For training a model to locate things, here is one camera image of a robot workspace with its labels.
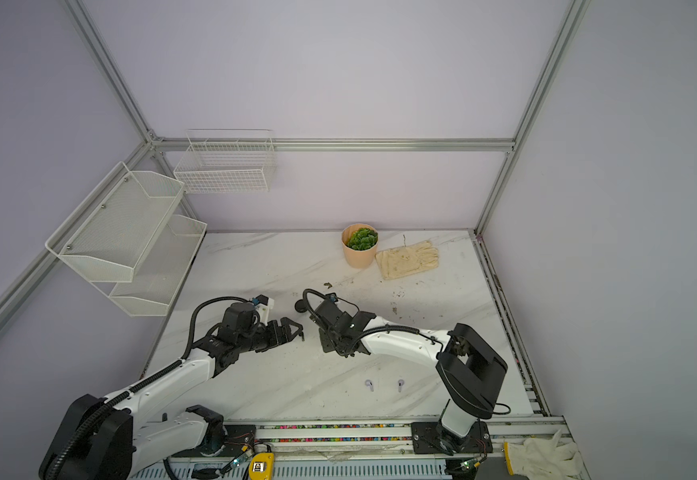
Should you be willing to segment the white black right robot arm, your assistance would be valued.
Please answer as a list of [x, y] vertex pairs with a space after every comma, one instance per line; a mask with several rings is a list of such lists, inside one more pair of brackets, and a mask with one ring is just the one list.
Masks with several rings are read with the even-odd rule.
[[296, 302], [318, 326], [324, 352], [344, 358], [356, 354], [386, 355], [432, 368], [449, 396], [439, 418], [440, 429], [464, 440], [480, 420], [495, 415], [508, 365], [476, 331], [463, 323], [448, 330], [427, 330], [391, 322], [372, 312], [350, 314], [334, 294], [314, 307], [310, 290]]

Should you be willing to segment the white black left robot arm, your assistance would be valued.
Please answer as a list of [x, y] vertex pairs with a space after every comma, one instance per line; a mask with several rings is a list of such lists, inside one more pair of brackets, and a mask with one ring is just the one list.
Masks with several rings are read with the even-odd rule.
[[224, 297], [222, 321], [202, 337], [190, 318], [188, 344], [182, 356], [158, 372], [104, 397], [84, 395], [66, 412], [42, 464], [42, 479], [126, 479], [176, 453], [194, 450], [212, 456], [240, 442], [230, 439], [224, 416], [200, 404], [177, 408], [188, 391], [218, 377], [246, 352], [262, 353], [304, 335], [290, 318], [268, 317], [274, 302]]

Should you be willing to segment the black round charging case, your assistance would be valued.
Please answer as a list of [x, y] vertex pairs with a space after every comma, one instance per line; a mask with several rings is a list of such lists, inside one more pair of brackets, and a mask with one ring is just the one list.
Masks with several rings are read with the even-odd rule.
[[296, 304], [294, 304], [294, 309], [298, 313], [306, 313], [306, 311], [308, 311], [308, 306], [306, 305], [306, 302], [303, 299], [300, 299], [296, 301]]

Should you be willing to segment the orange pot with green plant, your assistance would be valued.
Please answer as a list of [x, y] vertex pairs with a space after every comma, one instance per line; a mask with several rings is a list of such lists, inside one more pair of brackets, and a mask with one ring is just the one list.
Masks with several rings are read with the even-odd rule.
[[342, 231], [346, 263], [356, 269], [372, 264], [378, 244], [378, 232], [366, 224], [352, 224]]

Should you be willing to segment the white mesh lower shelf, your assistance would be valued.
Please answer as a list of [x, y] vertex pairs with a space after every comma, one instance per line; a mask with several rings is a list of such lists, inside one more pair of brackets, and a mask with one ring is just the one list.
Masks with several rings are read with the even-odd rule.
[[116, 284], [108, 298], [130, 317], [168, 315], [204, 235], [204, 222], [172, 215], [134, 280]]

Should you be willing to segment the white mesh shelf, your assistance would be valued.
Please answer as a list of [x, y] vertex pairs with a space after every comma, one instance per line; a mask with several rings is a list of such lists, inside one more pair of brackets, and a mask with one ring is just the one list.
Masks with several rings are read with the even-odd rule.
[[184, 197], [180, 180], [120, 162], [46, 240], [90, 283], [130, 283]]
[[168, 315], [204, 235], [204, 222], [172, 215], [134, 280], [116, 284], [108, 298], [130, 317]]

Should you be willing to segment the yellow tag box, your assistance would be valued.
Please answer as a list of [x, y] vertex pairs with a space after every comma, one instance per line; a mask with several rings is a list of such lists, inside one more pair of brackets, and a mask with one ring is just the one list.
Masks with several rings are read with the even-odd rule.
[[272, 452], [258, 453], [248, 464], [249, 480], [272, 480], [274, 478], [274, 454]]

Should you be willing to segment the white mesh upper shelf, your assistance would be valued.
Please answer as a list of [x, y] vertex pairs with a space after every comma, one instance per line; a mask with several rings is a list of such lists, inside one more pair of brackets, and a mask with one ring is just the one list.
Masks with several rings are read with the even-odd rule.
[[130, 283], [184, 197], [180, 180], [120, 162], [46, 240], [90, 283]]

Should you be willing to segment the white glove yellow cuff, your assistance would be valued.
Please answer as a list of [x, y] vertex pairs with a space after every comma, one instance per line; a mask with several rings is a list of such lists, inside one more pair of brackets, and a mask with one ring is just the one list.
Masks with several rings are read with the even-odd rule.
[[562, 443], [562, 431], [550, 438], [528, 438], [522, 444], [504, 442], [507, 472], [530, 480], [578, 479], [584, 463], [574, 442]]

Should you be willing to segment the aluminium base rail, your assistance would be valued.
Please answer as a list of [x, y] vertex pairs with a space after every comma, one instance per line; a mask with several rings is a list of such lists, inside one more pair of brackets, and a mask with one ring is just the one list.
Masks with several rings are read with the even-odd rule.
[[458, 439], [434, 420], [342, 420], [336, 422], [228, 422], [230, 441], [258, 440], [276, 453], [294, 458], [359, 459], [402, 455], [500, 455], [507, 444], [528, 439], [572, 442], [561, 417], [496, 417], [478, 421]]

